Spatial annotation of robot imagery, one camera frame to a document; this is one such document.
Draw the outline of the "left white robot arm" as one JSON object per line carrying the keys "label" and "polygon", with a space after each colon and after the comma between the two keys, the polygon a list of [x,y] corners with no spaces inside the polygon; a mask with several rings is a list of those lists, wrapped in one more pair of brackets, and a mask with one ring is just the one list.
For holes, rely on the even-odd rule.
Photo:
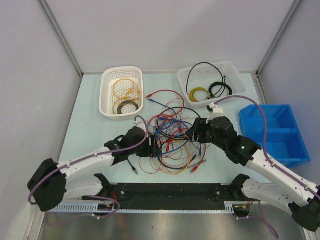
{"label": "left white robot arm", "polygon": [[146,135],[145,129],[135,126],[80,159],[65,162],[54,162],[51,158],[44,160],[27,188],[42,212],[72,199],[105,200],[111,195],[111,184],[102,170],[125,162],[132,155],[150,158],[161,153],[155,136]]}

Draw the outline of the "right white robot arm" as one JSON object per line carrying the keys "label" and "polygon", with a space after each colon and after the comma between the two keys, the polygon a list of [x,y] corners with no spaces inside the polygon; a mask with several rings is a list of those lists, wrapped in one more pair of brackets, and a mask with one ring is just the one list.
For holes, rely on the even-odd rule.
{"label": "right white robot arm", "polygon": [[212,120],[196,118],[186,131],[193,142],[213,144],[223,150],[229,160],[251,169],[275,184],[262,186],[250,177],[237,177],[230,188],[231,196],[261,200],[291,215],[304,229],[316,232],[320,227],[320,186],[289,170],[276,161],[256,142],[239,135],[231,121],[220,116]]}

